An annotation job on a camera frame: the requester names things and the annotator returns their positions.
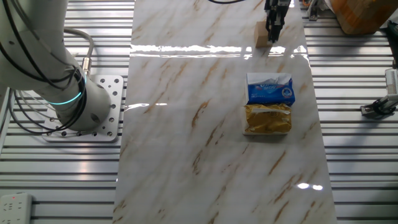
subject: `bolt hole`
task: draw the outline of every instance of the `bolt hole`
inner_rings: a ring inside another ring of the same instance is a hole
[[[97,115],[90,113],[90,117],[95,123],[100,124],[101,121]]]

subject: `cardboard box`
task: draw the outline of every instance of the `cardboard box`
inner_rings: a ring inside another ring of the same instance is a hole
[[[331,0],[346,34],[372,34],[398,8],[398,0]]]
[[[266,22],[256,23],[256,28],[254,28],[254,42],[256,43],[256,48],[272,47],[272,44],[268,44],[268,31],[266,29]]]

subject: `blue package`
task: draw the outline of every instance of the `blue package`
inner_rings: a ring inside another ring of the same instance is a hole
[[[295,97],[292,75],[288,73],[248,73],[247,104],[285,103],[292,106]]]

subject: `wooden block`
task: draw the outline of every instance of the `wooden block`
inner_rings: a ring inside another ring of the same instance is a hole
[[[268,31],[266,29],[266,22],[256,23],[256,28],[254,29],[254,42],[256,43],[256,48],[272,47],[272,44],[268,44]]]

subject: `metal rail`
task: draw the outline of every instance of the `metal rail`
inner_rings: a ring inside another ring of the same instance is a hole
[[[133,14],[134,0],[70,0],[66,26],[96,42],[92,74],[127,81]],[[398,223],[398,115],[368,121],[359,112],[386,94],[388,41],[380,32],[348,37],[333,14],[309,22],[303,10],[303,20],[339,224]],[[72,35],[65,45],[78,60],[88,47]],[[17,117],[33,126],[21,112]],[[121,135],[123,117],[119,127]],[[119,151],[120,140],[49,144],[11,121],[0,155],[0,195],[32,194],[33,224],[111,224]]]

